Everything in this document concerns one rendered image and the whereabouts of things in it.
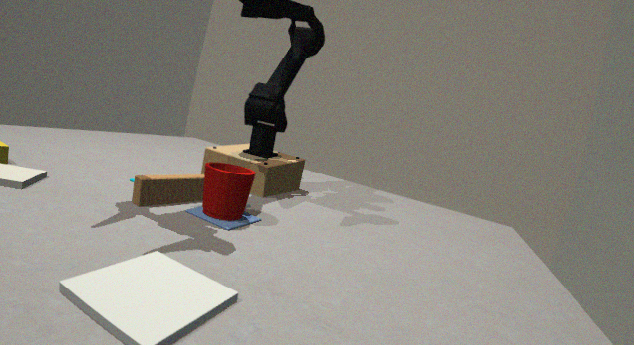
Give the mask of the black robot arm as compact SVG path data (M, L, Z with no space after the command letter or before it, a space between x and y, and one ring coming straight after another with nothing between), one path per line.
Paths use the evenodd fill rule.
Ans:
M284 132L287 126L284 94L305 60L318 54L324 46L325 32L323 24L309 5L293 0L239 1L243 3L242 17L291 19L288 29L291 41L289 51L267 84L258 82L245 102L244 124L253 126L253 129L249 148L243 152L267 159L278 156L278 153L273 152L276 132ZM295 21L307 22L310 28L296 27Z

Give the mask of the red cup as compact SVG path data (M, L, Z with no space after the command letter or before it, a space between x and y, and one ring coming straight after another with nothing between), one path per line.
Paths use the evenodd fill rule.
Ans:
M242 218L255 172L225 163L206 163L203 212L211 217L234 221Z

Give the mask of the brown wooden bar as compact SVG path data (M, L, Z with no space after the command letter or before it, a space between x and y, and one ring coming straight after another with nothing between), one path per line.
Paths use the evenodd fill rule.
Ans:
M203 201L205 174L135 175L132 203L138 207Z

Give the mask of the white flat slab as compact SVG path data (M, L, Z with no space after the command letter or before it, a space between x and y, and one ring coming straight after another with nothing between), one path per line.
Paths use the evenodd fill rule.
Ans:
M23 189L46 177L47 171L44 170L0 164L0 185L2 186Z

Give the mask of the white square pad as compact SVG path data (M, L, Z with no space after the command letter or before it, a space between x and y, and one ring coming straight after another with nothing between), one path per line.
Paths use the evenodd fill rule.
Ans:
M238 299L233 289L159 251L59 284L128 345L169 345Z

